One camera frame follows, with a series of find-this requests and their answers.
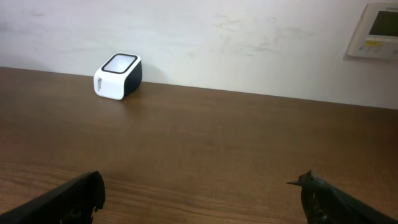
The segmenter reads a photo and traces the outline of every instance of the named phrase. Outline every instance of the device screen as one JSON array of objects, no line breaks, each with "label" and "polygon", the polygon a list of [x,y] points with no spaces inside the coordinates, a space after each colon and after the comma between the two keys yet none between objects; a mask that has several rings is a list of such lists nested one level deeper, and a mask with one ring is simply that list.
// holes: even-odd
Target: device screen
[{"label": "device screen", "polygon": [[117,54],[103,68],[104,71],[124,73],[136,60],[135,56]]},{"label": "device screen", "polygon": [[380,11],[369,34],[398,37],[398,12]]}]

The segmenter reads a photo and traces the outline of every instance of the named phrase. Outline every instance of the brown wooden surface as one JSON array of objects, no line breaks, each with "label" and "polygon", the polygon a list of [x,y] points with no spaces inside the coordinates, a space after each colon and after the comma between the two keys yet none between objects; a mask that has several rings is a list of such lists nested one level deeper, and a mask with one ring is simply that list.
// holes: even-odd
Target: brown wooden surface
[{"label": "brown wooden surface", "polygon": [[92,79],[0,68],[1,213],[99,170],[94,223],[306,223],[285,182],[313,169],[398,219],[397,110]]}]

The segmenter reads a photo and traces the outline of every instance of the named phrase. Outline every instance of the yellow label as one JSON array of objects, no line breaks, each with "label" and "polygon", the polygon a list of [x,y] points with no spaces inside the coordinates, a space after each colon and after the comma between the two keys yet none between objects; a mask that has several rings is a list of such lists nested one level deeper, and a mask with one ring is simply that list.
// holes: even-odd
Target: yellow label
[{"label": "yellow label", "polygon": [[378,47],[378,46],[380,46],[380,45],[381,45],[381,43],[378,42],[378,41],[367,40],[367,41],[365,42],[365,46],[367,46],[367,47]]}]

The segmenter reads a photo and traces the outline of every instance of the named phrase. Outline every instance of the small white box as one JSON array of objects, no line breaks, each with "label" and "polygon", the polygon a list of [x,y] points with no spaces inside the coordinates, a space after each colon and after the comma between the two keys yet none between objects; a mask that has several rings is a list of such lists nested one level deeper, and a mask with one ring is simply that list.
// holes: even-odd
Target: small white box
[{"label": "small white box", "polygon": [[141,58],[132,54],[115,54],[94,75],[98,96],[121,100],[134,91],[142,80]]}]

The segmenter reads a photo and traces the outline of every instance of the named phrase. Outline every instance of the thermostat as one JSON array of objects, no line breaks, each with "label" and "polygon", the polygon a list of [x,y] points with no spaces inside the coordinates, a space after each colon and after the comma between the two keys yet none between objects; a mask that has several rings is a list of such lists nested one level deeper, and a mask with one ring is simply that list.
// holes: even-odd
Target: thermostat
[{"label": "thermostat", "polygon": [[132,54],[115,54],[94,75],[97,95],[121,100],[134,91],[142,80],[141,58]]},{"label": "thermostat", "polygon": [[397,59],[398,4],[368,4],[347,54],[357,57]]}]

